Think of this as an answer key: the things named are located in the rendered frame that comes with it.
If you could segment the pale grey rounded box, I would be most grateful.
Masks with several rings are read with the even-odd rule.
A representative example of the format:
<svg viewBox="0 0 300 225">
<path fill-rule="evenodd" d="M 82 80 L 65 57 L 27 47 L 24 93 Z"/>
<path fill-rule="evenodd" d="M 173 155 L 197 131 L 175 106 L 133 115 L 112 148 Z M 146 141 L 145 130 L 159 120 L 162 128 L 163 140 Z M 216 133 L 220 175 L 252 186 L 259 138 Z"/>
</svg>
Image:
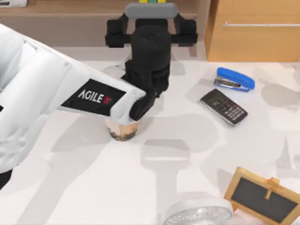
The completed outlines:
<svg viewBox="0 0 300 225">
<path fill-rule="evenodd" d="M 130 19 L 173 19 L 178 13 L 174 3 L 129 3 L 124 9 Z"/>
</svg>

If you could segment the blue stapler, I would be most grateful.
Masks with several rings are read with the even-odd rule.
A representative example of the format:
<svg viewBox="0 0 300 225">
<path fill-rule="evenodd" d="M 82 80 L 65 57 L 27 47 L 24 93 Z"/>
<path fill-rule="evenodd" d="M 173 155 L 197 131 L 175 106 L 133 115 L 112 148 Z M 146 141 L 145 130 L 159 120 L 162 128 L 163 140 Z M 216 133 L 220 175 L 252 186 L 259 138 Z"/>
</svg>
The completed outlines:
<svg viewBox="0 0 300 225">
<path fill-rule="evenodd" d="M 218 67 L 214 85 L 232 90 L 249 92 L 255 88 L 255 81 L 245 74 L 228 68 Z"/>
</svg>

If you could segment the black calculator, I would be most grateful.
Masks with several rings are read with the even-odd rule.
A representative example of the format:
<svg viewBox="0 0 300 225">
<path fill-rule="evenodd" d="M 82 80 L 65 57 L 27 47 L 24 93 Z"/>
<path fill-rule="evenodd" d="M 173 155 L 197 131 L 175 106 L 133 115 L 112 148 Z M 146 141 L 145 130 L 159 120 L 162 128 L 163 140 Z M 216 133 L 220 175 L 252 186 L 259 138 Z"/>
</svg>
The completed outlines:
<svg viewBox="0 0 300 225">
<path fill-rule="evenodd" d="M 239 125 L 248 116 L 245 109 L 218 89 L 213 89 L 205 94 L 200 102 L 233 127 Z"/>
</svg>

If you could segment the brown milk tea cup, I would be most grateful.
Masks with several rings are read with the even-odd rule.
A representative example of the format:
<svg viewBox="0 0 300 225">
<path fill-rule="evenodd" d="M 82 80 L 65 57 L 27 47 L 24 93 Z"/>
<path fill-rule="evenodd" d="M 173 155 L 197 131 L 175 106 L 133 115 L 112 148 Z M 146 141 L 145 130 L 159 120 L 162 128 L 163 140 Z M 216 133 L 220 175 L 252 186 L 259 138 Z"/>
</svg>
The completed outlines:
<svg viewBox="0 0 300 225">
<path fill-rule="evenodd" d="M 109 66 L 105 68 L 103 72 L 115 78 L 121 78 L 125 74 L 125 68 L 121 65 Z M 122 125 L 109 119 L 105 119 L 105 124 L 110 136 L 117 141 L 128 141 L 132 139 L 138 127 L 138 122 L 131 125 Z"/>
</svg>

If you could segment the white box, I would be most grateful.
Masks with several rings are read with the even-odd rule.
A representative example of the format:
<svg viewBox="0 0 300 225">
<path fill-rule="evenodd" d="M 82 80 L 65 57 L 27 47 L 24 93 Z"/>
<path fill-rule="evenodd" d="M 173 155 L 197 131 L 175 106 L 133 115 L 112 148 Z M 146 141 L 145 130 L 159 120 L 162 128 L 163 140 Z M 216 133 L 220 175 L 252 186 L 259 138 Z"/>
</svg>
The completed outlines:
<svg viewBox="0 0 300 225">
<path fill-rule="evenodd" d="M 26 7 L 28 0 L 0 0 L 0 8 Z"/>
</svg>

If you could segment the wooden framed blackboard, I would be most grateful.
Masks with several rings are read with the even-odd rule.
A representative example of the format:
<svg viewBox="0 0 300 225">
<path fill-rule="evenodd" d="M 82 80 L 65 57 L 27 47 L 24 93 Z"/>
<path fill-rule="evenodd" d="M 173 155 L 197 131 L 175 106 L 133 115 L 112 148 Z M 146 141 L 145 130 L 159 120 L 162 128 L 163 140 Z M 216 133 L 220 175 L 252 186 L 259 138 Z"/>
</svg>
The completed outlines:
<svg viewBox="0 0 300 225">
<path fill-rule="evenodd" d="M 243 167 L 237 167 L 225 192 L 233 210 L 244 211 L 268 225 L 292 225 L 300 217 L 300 194 Z"/>
</svg>

